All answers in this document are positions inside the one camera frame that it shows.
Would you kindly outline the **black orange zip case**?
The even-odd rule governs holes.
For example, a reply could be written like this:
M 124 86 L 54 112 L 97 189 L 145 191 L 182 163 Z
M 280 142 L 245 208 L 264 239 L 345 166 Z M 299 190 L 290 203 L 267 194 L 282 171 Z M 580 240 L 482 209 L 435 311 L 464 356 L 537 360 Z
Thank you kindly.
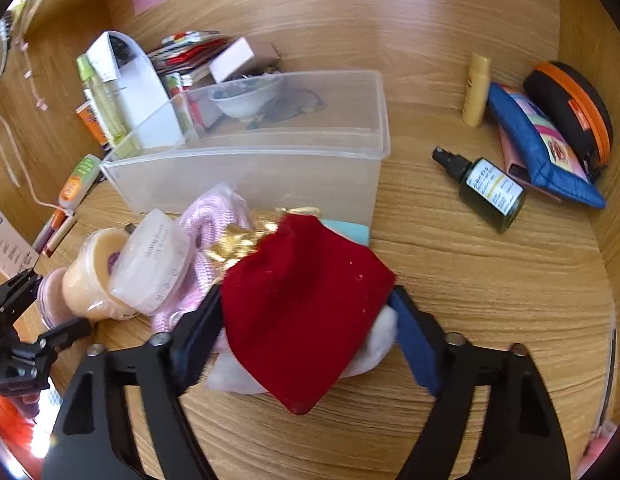
M 612 121 L 596 88 L 575 68 L 552 61 L 535 65 L 523 90 L 596 181 L 607 168 L 613 147 Z

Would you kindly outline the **yellow green spray bottle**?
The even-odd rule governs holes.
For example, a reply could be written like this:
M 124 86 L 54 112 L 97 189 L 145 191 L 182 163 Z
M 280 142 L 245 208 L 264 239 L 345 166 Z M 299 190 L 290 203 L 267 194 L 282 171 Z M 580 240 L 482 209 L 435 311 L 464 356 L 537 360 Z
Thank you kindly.
M 102 120 L 106 138 L 113 148 L 118 148 L 127 137 L 128 130 L 124 125 L 116 94 L 107 88 L 86 54 L 77 58 L 77 66 L 82 84 L 90 92 L 94 113 Z

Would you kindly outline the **red velvet pouch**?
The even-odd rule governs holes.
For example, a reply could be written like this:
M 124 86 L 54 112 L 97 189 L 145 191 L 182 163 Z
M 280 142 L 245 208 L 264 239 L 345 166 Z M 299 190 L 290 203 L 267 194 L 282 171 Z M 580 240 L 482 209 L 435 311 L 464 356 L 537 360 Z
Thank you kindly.
M 368 247 L 314 216 L 287 214 L 223 278 L 229 348 L 290 413 L 307 414 L 363 346 L 393 287 L 395 274 Z

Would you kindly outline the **dark green spray bottle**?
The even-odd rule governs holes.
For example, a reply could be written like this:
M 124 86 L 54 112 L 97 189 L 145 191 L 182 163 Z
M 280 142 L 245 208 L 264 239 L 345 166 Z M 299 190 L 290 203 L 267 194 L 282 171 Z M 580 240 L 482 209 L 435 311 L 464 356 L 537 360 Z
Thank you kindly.
M 459 197 L 499 233 L 506 232 L 519 214 L 526 190 L 484 157 L 474 162 L 437 146 L 437 162 L 458 185 Z

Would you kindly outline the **orange sunscreen tube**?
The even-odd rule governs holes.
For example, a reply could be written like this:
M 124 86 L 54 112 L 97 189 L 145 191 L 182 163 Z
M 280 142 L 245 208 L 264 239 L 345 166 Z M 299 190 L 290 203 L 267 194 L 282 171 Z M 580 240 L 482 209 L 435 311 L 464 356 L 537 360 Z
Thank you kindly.
M 92 134 L 93 138 L 101 145 L 102 148 L 107 148 L 108 141 L 105 136 L 105 133 L 98 122 L 92 107 L 89 102 L 84 102 L 76 109 L 76 114 L 83 121 L 83 124 L 86 125 L 89 132 Z

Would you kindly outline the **yellow cream jar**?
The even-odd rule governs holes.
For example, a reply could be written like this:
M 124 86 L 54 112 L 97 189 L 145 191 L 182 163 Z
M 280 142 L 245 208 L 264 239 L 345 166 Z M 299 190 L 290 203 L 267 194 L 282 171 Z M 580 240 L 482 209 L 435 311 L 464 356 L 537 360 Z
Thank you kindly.
M 63 298 L 75 316 L 97 323 L 123 321 L 136 314 L 108 291 L 110 273 L 128 238 L 123 229 L 101 229 L 81 245 L 62 279 Z

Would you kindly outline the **blue patchwork pouch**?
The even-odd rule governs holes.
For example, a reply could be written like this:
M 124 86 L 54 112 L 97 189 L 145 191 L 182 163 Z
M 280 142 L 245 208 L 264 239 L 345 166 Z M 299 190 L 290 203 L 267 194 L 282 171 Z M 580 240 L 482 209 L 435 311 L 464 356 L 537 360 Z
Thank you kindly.
M 528 181 L 544 192 L 597 209 L 604 196 L 549 118 L 523 93 L 492 82 L 488 108 L 526 167 Z

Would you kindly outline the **bowl of beads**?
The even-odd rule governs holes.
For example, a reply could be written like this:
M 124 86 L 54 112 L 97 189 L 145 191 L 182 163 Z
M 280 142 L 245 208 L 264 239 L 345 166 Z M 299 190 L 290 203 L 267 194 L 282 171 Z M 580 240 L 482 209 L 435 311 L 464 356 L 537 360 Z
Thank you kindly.
M 208 94 L 224 115 L 246 122 L 259 116 L 281 94 L 282 85 L 280 76 L 267 75 L 219 84 Z

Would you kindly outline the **pink round jar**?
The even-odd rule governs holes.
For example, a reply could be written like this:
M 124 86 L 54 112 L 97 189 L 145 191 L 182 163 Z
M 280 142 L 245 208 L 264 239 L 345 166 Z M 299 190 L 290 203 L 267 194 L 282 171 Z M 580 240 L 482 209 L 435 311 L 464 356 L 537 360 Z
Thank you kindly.
M 63 296 L 63 277 L 66 271 L 66 268 L 55 269 L 42 278 L 39 286 L 37 307 L 41 321 L 48 330 L 75 318 Z

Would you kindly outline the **pink phone under pouch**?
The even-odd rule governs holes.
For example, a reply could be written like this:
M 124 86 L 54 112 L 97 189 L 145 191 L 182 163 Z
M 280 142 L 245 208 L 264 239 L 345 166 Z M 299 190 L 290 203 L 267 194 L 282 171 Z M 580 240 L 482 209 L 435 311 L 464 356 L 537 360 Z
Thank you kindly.
M 526 190 L 533 190 L 551 198 L 552 200 L 556 200 L 556 202 L 560 202 L 561 198 L 559 196 L 549 193 L 544 190 L 544 188 L 539 188 L 531 183 L 528 169 L 526 169 L 526 165 L 519 157 L 514 144 L 510 142 L 506 131 L 502 127 L 498 127 L 498 133 L 500 133 L 500 147 L 502 148 L 503 153 L 505 174 L 523 186 Z

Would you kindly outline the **pens cluster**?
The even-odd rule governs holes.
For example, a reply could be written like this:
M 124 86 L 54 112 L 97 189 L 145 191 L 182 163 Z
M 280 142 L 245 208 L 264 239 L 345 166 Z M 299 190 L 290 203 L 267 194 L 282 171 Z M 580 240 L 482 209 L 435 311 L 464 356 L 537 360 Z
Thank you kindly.
M 33 243 L 33 249 L 42 256 L 51 257 L 58 245 L 77 222 L 75 211 L 65 214 L 56 210 L 48 219 Z

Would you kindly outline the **green orange glue tube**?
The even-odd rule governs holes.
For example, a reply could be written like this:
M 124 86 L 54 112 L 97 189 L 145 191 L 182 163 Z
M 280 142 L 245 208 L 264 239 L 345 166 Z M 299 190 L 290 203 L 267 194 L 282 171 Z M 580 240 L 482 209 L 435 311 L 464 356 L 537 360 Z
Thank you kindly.
M 58 205 L 65 210 L 76 210 L 92 188 L 100 172 L 101 159 L 92 154 L 84 156 L 75 166 L 74 171 L 71 172 L 60 191 Z

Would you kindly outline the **translucent round lidded container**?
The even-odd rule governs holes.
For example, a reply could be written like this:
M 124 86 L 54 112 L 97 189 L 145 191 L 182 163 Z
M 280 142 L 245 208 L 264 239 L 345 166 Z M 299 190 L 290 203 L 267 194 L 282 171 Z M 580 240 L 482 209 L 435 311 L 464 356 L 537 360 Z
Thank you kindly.
M 153 315 L 180 286 L 193 252 L 191 235 L 164 212 L 153 209 L 121 250 L 108 291 L 136 312 Z

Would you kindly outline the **yellow lotion tube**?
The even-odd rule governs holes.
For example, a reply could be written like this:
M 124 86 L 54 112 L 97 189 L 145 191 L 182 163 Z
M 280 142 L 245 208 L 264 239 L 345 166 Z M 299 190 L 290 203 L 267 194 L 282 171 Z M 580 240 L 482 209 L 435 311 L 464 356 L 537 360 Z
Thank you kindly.
M 491 60 L 483 55 L 471 55 L 465 91 L 462 120 L 466 125 L 479 127 L 488 102 L 491 84 Z

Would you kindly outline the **clear plastic storage bin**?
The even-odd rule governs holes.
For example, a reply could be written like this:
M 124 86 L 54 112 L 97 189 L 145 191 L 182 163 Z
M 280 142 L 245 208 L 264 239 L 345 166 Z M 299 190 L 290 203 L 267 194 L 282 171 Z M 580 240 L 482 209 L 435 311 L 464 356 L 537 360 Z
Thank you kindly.
M 226 183 L 253 209 L 319 208 L 329 220 L 373 221 L 380 167 L 391 150 L 383 76 L 375 70 L 270 74 L 281 94 L 243 122 L 209 99 L 213 86 L 171 100 L 182 141 L 142 150 L 133 132 L 103 160 L 137 214 L 180 214 Z

